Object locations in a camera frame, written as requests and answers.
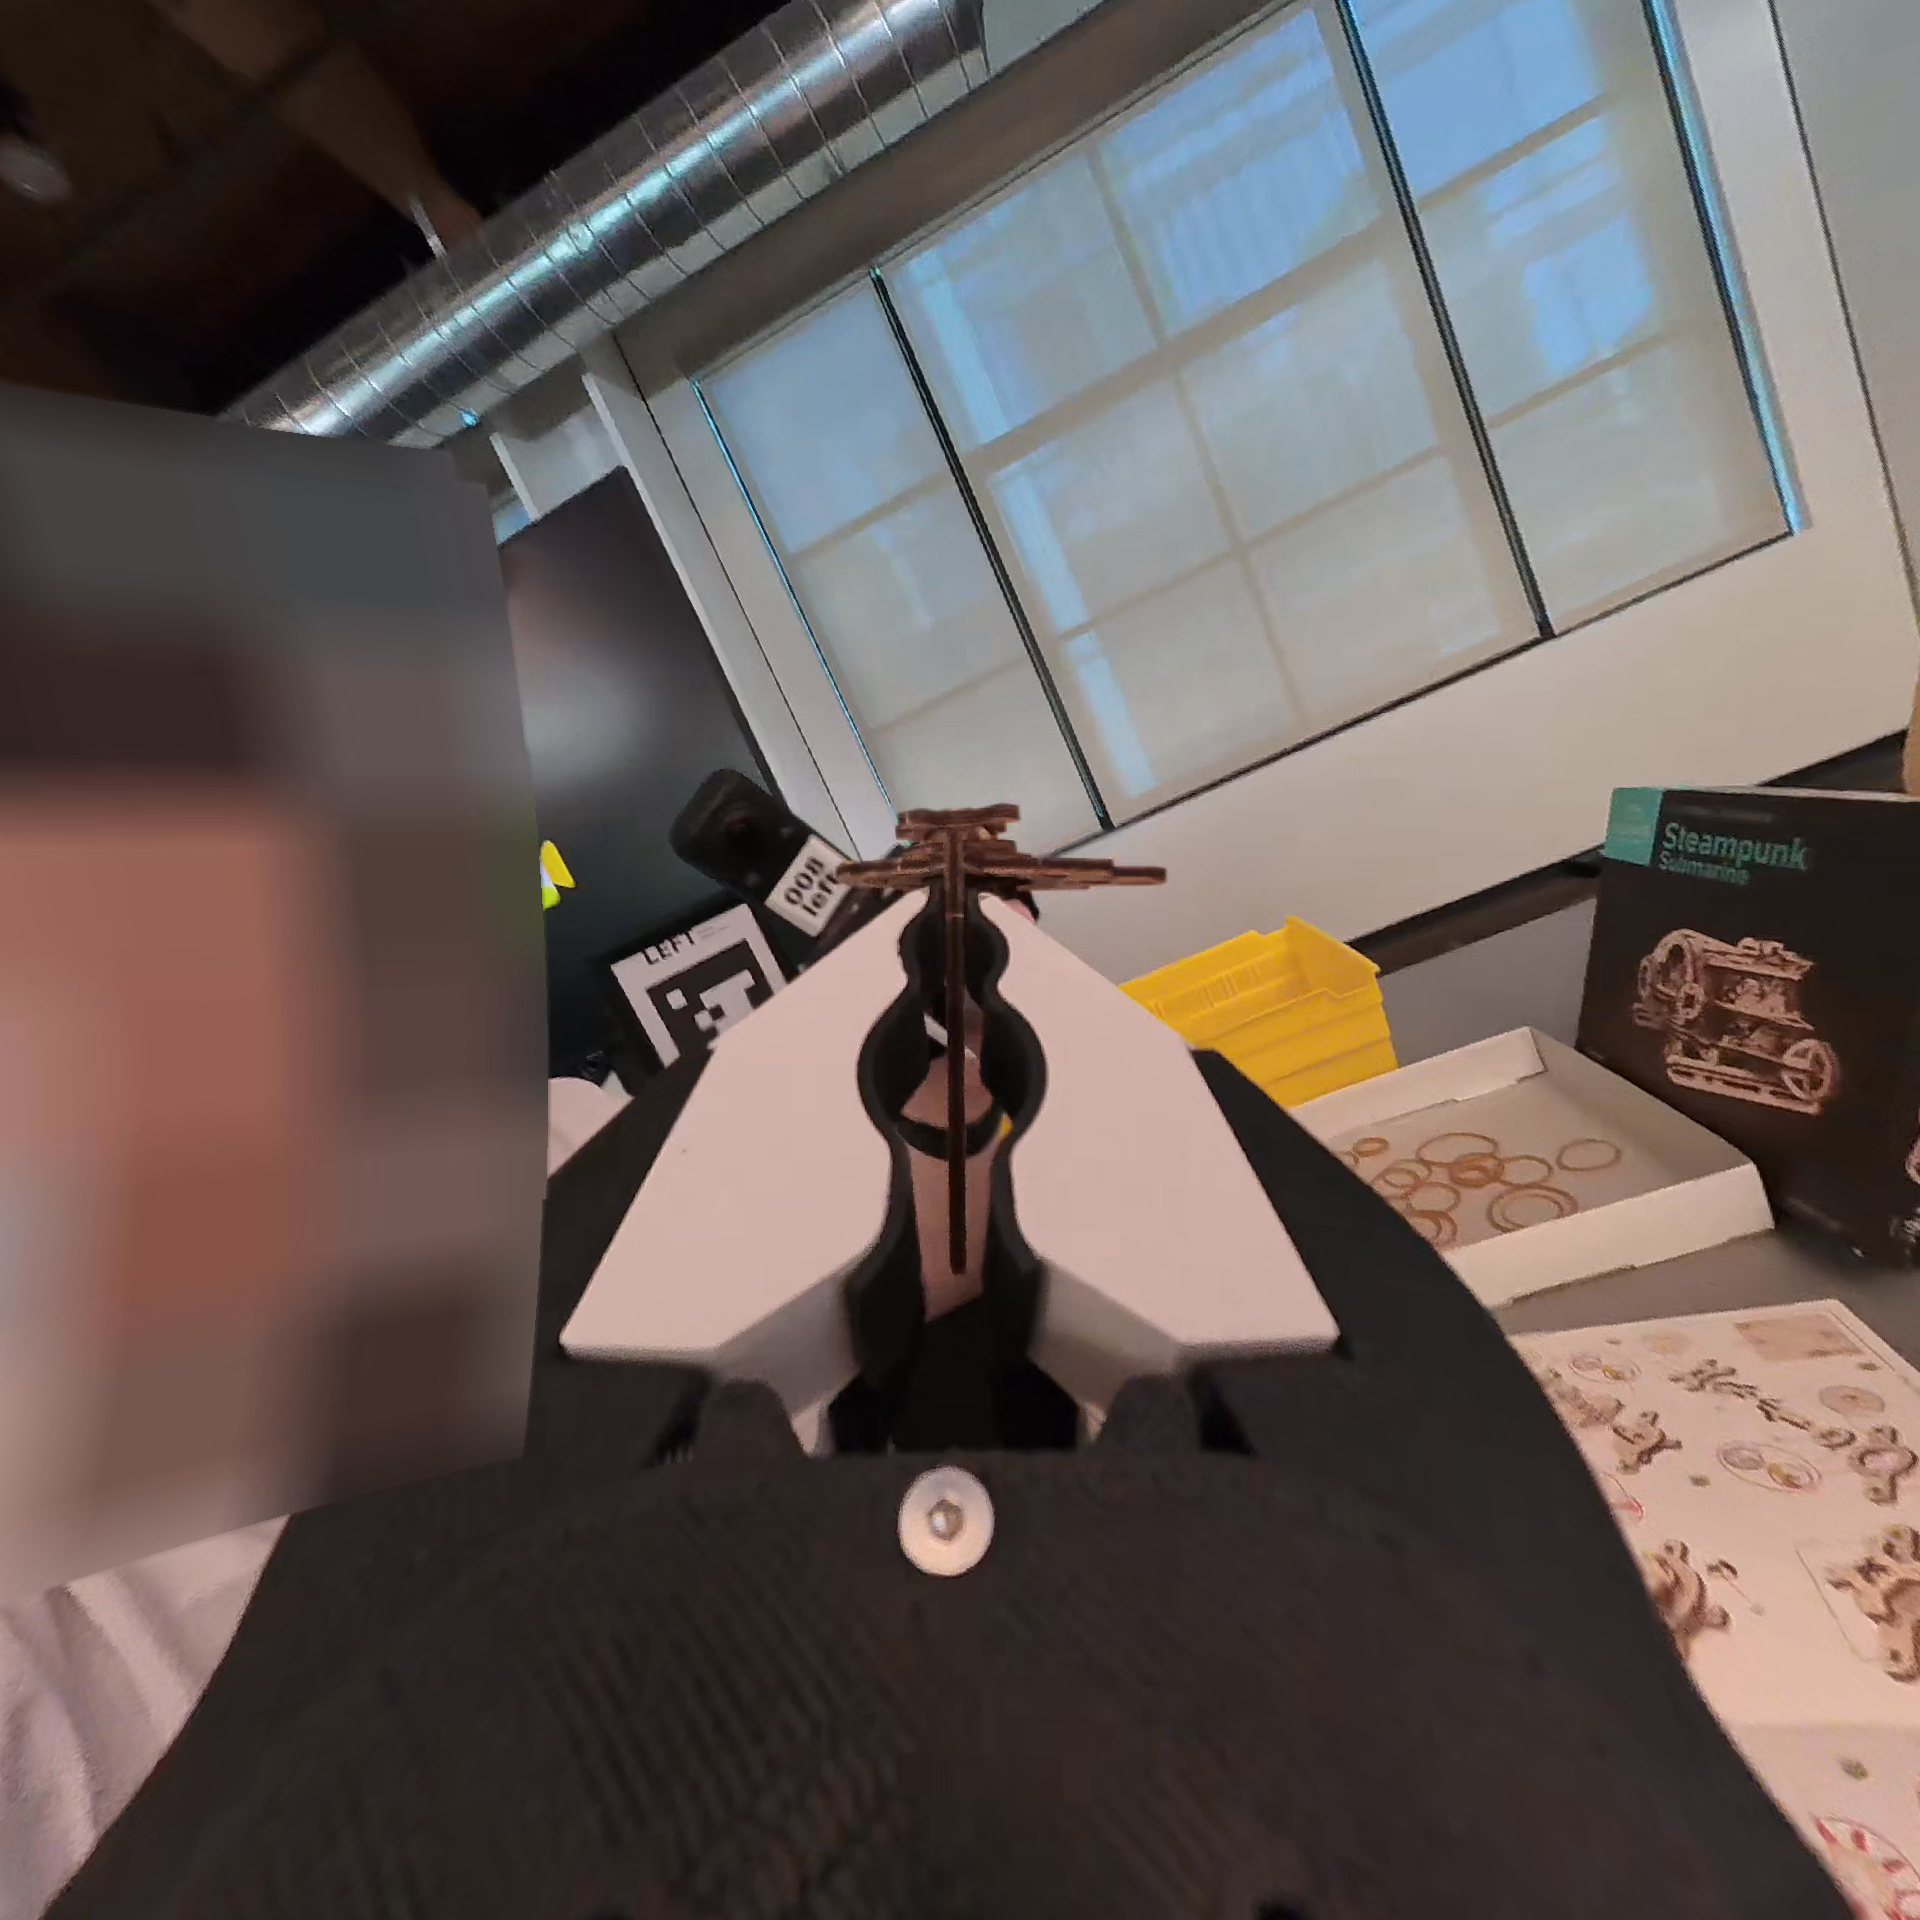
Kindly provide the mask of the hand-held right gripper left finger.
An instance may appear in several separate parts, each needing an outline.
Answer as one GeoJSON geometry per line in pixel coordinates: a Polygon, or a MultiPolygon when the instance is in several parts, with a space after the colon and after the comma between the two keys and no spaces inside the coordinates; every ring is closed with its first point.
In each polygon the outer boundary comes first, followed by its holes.
{"type": "Polygon", "coordinates": [[[900,896],[712,1048],[561,1332],[569,1357],[766,1386],[791,1416],[854,1380],[905,1389],[927,1290],[899,1123],[930,1069],[938,923],[900,896]]]}

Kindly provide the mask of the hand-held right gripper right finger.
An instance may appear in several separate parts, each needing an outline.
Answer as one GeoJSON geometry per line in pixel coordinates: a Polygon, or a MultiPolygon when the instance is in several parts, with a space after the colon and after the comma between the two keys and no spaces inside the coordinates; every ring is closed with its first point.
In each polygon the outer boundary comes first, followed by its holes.
{"type": "Polygon", "coordinates": [[[1140,1377],[1323,1357],[1338,1321],[1198,1055],[1009,903],[967,913],[976,1068],[1001,1112],[960,1160],[960,1241],[996,1436],[1140,1377]]]}

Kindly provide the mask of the wooden model frame part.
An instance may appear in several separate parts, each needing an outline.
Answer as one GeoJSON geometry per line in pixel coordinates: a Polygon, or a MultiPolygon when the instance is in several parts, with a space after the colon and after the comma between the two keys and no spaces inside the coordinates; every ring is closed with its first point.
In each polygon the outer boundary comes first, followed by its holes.
{"type": "Polygon", "coordinates": [[[1039,896],[1107,887],[1160,887],[1162,866],[1122,866],[1107,858],[1031,856],[1012,840],[1017,804],[914,808],[896,818],[896,845],[878,859],[836,869],[849,890],[934,892],[954,901],[976,895],[1039,896]]]}

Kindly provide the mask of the black model kit box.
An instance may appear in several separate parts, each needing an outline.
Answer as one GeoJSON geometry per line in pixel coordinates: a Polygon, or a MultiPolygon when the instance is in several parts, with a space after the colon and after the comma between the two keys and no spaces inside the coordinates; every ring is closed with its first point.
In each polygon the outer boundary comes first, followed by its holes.
{"type": "Polygon", "coordinates": [[[1582,1055],[1761,1171],[1778,1215],[1919,1258],[1919,803],[1623,786],[1582,1055]]]}

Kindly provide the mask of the black flat panel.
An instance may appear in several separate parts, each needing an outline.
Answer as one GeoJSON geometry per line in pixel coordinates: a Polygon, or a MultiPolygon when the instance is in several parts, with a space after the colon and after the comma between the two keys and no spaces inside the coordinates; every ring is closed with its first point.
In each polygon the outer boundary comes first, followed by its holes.
{"type": "Polygon", "coordinates": [[[708,775],[766,767],[626,471],[496,559],[537,840],[568,876],[545,911],[548,1072],[580,1076],[638,1035],[604,964],[732,906],[673,851],[673,823],[708,775]]]}

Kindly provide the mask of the yellow plastic bin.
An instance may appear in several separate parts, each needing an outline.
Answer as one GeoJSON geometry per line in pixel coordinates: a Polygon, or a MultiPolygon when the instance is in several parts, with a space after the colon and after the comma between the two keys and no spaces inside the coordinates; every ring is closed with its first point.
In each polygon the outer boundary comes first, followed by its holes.
{"type": "Polygon", "coordinates": [[[1300,919],[1242,933],[1122,992],[1282,1109],[1400,1068],[1376,963],[1300,919]]]}

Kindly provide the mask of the pile of tan rubber bands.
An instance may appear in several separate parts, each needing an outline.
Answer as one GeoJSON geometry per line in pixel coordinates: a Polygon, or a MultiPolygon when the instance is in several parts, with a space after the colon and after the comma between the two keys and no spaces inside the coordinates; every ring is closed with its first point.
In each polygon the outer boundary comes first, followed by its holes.
{"type": "Polygon", "coordinates": [[[1442,1253],[1563,1223],[1596,1207],[1594,1193],[1625,1168],[1625,1145],[1609,1136],[1537,1152],[1465,1130],[1417,1143],[1364,1133],[1335,1141],[1332,1152],[1442,1253]]]}

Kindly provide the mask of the white cardboard tray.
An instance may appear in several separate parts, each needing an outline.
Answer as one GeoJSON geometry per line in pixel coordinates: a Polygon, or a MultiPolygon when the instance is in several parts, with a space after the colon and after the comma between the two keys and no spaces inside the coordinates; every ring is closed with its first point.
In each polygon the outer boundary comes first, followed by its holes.
{"type": "Polygon", "coordinates": [[[1592,1196],[1596,1207],[1551,1228],[1433,1249],[1488,1307],[1771,1229],[1745,1152],[1532,1026],[1316,1098],[1295,1119],[1329,1149],[1364,1133],[1414,1145],[1451,1130],[1537,1152],[1574,1136],[1622,1141],[1625,1168],[1592,1196]]]}

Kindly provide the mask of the large paned window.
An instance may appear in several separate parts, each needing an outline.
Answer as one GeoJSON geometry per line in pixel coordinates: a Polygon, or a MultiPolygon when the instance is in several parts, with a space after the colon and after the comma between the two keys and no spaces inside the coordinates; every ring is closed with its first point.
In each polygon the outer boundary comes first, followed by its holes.
{"type": "Polygon", "coordinates": [[[1673,5],[1288,5],[691,380],[892,812],[1073,845],[1796,533],[1673,5]]]}

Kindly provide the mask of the illustrated instruction sheet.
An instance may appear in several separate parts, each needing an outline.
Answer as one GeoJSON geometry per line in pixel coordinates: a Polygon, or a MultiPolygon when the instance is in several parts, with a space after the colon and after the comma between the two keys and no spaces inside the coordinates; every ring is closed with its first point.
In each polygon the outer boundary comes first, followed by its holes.
{"type": "Polygon", "coordinates": [[[1699,1691],[1854,1916],[1919,1916],[1919,1375],[1842,1304],[1516,1336],[1699,1691]]]}

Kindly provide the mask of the person's white shirt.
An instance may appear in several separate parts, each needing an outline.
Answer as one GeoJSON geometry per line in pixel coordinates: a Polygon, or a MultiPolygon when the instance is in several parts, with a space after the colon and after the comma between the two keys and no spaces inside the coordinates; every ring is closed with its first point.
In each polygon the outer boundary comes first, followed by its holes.
{"type": "Polygon", "coordinates": [[[287,1521],[2,1608],[2,1916],[43,1916],[199,1705],[287,1521]]]}

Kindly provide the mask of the silver spiral air duct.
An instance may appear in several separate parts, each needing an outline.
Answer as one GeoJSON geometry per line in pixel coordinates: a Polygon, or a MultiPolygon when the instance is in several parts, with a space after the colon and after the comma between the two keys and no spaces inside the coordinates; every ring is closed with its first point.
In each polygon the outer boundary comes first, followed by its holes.
{"type": "Polygon", "coordinates": [[[963,104],[978,2],[784,5],[224,412],[432,448],[963,104]]]}

